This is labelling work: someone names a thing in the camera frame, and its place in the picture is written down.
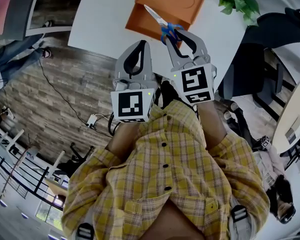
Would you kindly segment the black metal railing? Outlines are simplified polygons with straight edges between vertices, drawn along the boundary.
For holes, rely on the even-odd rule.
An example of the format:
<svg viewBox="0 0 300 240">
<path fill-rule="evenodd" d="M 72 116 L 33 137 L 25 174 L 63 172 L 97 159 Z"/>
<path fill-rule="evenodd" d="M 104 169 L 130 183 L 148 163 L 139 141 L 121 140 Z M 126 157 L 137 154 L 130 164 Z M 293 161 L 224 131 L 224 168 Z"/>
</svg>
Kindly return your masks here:
<svg viewBox="0 0 300 240">
<path fill-rule="evenodd" d="M 8 185 L 14 189 L 22 198 L 32 195 L 48 205 L 62 211 L 63 202 L 58 196 L 50 191 L 45 179 L 48 175 L 48 168 L 38 167 L 38 171 L 26 163 L 14 168 L 18 157 L 7 152 L 5 147 L 0 145 L 0 175 L 4 180 L 9 180 Z"/>
</svg>

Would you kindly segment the person's left forearm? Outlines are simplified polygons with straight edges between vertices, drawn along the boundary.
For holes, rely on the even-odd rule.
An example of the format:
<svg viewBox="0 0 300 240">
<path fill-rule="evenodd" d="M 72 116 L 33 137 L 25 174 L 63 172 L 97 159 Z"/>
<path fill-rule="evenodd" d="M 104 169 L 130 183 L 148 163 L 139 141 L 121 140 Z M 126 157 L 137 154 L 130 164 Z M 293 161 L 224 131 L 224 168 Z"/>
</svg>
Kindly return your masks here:
<svg viewBox="0 0 300 240">
<path fill-rule="evenodd" d="M 134 149 L 139 126 L 139 123 L 120 124 L 105 149 L 117 157 L 120 162 L 125 162 Z"/>
</svg>

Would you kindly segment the grey-topped desk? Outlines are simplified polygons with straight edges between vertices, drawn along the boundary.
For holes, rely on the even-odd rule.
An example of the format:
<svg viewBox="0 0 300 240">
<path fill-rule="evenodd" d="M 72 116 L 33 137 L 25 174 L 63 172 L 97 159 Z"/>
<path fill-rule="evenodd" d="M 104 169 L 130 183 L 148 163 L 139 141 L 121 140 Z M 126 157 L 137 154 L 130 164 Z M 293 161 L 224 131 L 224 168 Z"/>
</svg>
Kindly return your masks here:
<svg viewBox="0 0 300 240">
<path fill-rule="evenodd" d="M 3 34 L 0 39 L 21 41 L 26 37 L 69 32 L 71 25 L 31 28 L 31 20 L 37 0 L 11 0 L 7 10 Z"/>
</svg>

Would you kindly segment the black swivel chair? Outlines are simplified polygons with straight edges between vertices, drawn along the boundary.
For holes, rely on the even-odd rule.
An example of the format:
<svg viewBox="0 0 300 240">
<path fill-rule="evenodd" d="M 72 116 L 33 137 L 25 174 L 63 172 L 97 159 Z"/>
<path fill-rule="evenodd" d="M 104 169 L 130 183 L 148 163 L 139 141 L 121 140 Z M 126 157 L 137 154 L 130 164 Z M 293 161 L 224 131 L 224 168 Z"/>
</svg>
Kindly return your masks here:
<svg viewBox="0 0 300 240">
<path fill-rule="evenodd" d="M 88 152 L 85 154 L 85 156 L 81 156 L 77 150 L 75 149 L 76 144 L 72 142 L 70 144 L 70 149 L 74 153 L 72 155 L 71 159 L 69 159 L 67 162 L 62 162 L 57 166 L 57 170 L 54 171 L 55 175 L 62 175 L 67 176 L 68 178 L 71 178 L 73 173 L 83 164 L 87 158 L 92 154 L 92 152 L 95 150 L 94 146 L 90 146 Z"/>
</svg>

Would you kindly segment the white power strip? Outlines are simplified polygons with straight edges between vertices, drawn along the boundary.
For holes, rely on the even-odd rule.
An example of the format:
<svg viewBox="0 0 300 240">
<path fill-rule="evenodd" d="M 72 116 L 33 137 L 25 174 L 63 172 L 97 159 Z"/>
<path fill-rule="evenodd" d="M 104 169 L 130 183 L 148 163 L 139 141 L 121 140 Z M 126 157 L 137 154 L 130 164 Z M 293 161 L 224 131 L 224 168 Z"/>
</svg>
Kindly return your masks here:
<svg viewBox="0 0 300 240">
<path fill-rule="evenodd" d="M 91 114 L 89 119 L 86 122 L 86 126 L 89 128 L 92 128 L 95 125 L 97 119 L 98 119 L 98 116 L 96 114 Z"/>
</svg>

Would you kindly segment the yellow plaid shirt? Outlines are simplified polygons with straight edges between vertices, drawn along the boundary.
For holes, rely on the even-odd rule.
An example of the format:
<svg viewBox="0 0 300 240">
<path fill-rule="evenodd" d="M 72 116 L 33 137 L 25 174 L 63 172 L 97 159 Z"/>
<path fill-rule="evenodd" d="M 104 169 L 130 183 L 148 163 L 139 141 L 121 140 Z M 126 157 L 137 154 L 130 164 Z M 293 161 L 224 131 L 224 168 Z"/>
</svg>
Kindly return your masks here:
<svg viewBox="0 0 300 240">
<path fill-rule="evenodd" d="M 226 132 L 207 149 L 195 112 L 153 106 L 125 162 L 96 150 L 71 176 L 61 224 L 68 240 L 252 239 L 270 201 L 247 141 Z"/>
</svg>

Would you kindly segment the round white table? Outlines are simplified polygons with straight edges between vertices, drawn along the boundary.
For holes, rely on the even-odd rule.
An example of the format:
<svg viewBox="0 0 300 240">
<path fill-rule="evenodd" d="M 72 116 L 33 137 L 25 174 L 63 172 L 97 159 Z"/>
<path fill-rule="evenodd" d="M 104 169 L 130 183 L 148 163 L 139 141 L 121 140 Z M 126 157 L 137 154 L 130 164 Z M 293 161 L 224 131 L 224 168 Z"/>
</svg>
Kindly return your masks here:
<svg viewBox="0 0 300 240">
<path fill-rule="evenodd" d="M 300 140 L 300 82 L 284 106 L 272 137 L 272 146 L 279 154 L 293 147 Z"/>
</svg>

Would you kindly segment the wooden tripod stand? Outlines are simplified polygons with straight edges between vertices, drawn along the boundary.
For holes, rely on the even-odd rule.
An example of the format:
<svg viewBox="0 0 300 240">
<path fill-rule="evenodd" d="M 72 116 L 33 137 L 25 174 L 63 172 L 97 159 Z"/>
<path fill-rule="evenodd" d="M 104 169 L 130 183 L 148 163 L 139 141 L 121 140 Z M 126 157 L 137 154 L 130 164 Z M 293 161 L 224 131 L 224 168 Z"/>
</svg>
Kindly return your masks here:
<svg viewBox="0 0 300 240">
<path fill-rule="evenodd" d="M 6 173 L 5 183 L 0 192 L 0 199 L 5 196 L 7 186 L 11 186 L 14 182 L 17 183 L 15 191 L 21 189 L 23 197 L 28 192 L 33 194 L 37 187 L 37 184 L 31 181 L 36 180 L 36 178 L 26 170 L 26 168 L 33 170 L 25 162 L 28 149 L 24 149 L 17 144 L 17 140 L 23 133 L 24 130 L 21 129 L 14 137 L 9 137 L 8 132 L 0 131 L 0 155 L 4 163 L 2 170 Z"/>
</svg>

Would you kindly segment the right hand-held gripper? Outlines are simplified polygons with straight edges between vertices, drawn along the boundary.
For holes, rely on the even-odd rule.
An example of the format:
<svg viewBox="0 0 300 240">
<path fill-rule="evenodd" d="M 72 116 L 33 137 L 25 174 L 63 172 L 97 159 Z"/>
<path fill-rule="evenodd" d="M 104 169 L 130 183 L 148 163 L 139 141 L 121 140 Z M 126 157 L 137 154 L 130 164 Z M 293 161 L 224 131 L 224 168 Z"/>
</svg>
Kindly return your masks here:
<svg viewBox="0 0 300 240">
<path fill-rule="evenodd" d="M 176 29 L 175 33 L 192 50 L 194 58 L 211 58 L 200 37 L 184 29 Z M 166 36 L 165 43 L 174 68 L 169 77 L 179 94 L 190 105 L 213 101 L 217 68 L 211 63 L 202 61 L 196 64 L 188 55 L 182 55 L 171 36 Z"/>
</svg>

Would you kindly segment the orange cardboard box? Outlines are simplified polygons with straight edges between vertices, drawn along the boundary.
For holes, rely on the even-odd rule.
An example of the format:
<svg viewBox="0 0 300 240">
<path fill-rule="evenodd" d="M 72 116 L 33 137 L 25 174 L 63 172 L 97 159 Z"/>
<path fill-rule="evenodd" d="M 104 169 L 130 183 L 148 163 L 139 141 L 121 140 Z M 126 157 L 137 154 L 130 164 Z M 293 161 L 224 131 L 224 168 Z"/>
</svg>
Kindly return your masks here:
<svg viewBox="0 0 300 240">
<path fill-rule="evenodd" d="M 154 10 L 163 20 L 182 26 L 186 31 L 195 22 L 205 0 L 134 0 L 134 6 L 125 25 L 130 31 L 155 40 L 162 40 L 160 24 L 146 10 Z"/>
</svg>

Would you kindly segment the blue-handled scissors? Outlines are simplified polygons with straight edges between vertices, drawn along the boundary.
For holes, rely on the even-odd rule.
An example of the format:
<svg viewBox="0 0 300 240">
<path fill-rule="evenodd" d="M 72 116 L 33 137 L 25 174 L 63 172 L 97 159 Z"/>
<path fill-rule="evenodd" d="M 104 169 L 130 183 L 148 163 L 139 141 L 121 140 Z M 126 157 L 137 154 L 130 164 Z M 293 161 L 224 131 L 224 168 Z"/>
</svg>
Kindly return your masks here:
<svg viewBox="0 0 300 240">
<path fill-rule="evenodd" d="M 184 30 L 184 28 L 180 24 L 173 24 L 170 22 L 165 21 L 159 14 L 157 14 L 152 8 L 147 6 L 146 4 L 143 5 L 147 12 L 157 21 L 160 25 L 161 29 L 161 42 L 166 45 L 166 37 L 171 37 L 175 44 L 181 42 L 182 40 L 177 36 L 175 33 L 176 29 Z"/>
</svg>

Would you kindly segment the black mesh office chair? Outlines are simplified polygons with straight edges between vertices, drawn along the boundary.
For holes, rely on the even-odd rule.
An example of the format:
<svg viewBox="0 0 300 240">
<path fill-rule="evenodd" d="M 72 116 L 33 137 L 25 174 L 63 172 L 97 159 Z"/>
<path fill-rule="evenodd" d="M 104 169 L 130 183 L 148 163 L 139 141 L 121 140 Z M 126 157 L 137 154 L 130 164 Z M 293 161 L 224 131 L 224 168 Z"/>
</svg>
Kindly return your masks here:
<svg viewBox="0 0 300 240">
<path fill-rule="evenodd" d="M 300 9 L 266 13 L 249 26 L 219 87 L 226 100 L 262 91 L 266 78 L 265 49 L 300 43 Z"/>
</svg>

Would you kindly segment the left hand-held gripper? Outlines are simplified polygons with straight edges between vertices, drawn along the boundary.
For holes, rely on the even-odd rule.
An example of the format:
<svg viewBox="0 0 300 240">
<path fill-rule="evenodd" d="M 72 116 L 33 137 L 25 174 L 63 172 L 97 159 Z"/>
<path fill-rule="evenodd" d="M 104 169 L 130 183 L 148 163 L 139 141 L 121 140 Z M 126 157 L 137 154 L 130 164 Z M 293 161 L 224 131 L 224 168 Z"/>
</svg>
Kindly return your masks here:
<svg viewBox="0 0 300 240">
<path fill-rule="evenodd" d="M 153 81 L 150 45 L 140 40 L 129 46 L 115 64 L 110 93 L 114 119 L 122 123 L 149 121 L 157 82 Z"/>
</svg>

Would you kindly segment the person's right forearm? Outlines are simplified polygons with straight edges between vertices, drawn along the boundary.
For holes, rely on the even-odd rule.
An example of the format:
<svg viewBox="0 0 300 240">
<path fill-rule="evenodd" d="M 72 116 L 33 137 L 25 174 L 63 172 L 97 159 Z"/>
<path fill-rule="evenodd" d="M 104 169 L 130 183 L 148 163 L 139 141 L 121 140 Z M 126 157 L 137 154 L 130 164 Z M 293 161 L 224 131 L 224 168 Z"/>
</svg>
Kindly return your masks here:
<svg viewBox="0 0 300 240">
<path fill-rule="evenodd" d="M 227 131 L 212 101 L 197 104 L 197 110 L 206 141 L 206 148 L 210 150 L 222 142 L 227 135 Z"/>
</svg>

